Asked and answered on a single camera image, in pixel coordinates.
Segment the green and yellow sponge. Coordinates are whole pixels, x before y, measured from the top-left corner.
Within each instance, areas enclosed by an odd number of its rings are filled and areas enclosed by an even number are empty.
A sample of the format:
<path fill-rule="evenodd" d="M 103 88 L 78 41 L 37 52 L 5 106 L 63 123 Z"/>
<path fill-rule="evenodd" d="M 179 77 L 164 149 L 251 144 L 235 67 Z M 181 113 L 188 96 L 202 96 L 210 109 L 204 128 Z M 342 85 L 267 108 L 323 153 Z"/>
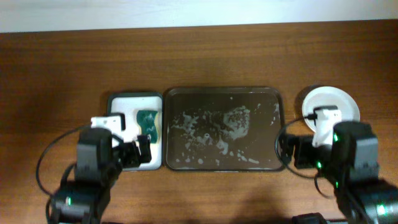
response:
<path fill-rule="evenodd" d="M 139 110 L 136 115 L 136 122 L 140 127 L 141 135 L 150 137 L 150 143 L 155 144 L 159 140 L 159 134 L 156 125 L 158 111 Z"/>

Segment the pale green plate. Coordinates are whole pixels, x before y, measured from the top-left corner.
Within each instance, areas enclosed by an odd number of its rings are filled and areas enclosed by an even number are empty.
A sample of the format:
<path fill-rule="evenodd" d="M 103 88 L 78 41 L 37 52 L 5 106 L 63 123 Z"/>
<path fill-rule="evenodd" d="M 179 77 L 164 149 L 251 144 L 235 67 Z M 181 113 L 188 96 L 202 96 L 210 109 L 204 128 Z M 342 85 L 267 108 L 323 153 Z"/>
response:
<path fill-rule="evenodd" d="M 313 113 L 320 106 L 337 106 L 343 121 L 360 121 L 359 108 L 354 99 L 345 91 L 332 86 L 317 87 L 305 95 L 302 115 Z"/>

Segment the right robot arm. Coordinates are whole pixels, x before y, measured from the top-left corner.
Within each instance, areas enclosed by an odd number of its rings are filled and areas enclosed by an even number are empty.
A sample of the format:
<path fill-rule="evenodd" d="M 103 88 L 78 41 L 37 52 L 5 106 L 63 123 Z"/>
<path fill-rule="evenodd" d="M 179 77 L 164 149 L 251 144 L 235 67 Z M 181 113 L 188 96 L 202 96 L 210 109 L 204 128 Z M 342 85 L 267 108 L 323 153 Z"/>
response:
<path fill-rule="evenodd" d="M 315 123 L 315 134 L 287 134 L 285 124 L 274 140 L 283 167 L 291 172 L 316 169 L 311 180 L 326 179 L 345 223 L 397 223 L 397 187 L 379 177 L 378 138 L 371 125 L 344 121 L 336 105 L 318 106 L 303 116 Z"/>

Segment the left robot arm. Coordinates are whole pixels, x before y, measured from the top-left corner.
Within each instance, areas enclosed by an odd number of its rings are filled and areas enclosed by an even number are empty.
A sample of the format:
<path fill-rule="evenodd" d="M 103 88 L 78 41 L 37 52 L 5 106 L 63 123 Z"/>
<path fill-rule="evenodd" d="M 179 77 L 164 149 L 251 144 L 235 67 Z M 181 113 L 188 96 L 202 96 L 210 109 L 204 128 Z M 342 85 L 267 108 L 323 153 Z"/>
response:
<path fill-rule="evenodd" d="M 150 145 L 157 142 L 155 116 L 137 118 L 139 134 L 126 142 L 125 115 L 92 117 L 79 135 L 76 162 L 67 167 L 58 190 L 46 204 L 48 223 L 100 223 L 112 186 L 125 168 L 152 160 Z"/>

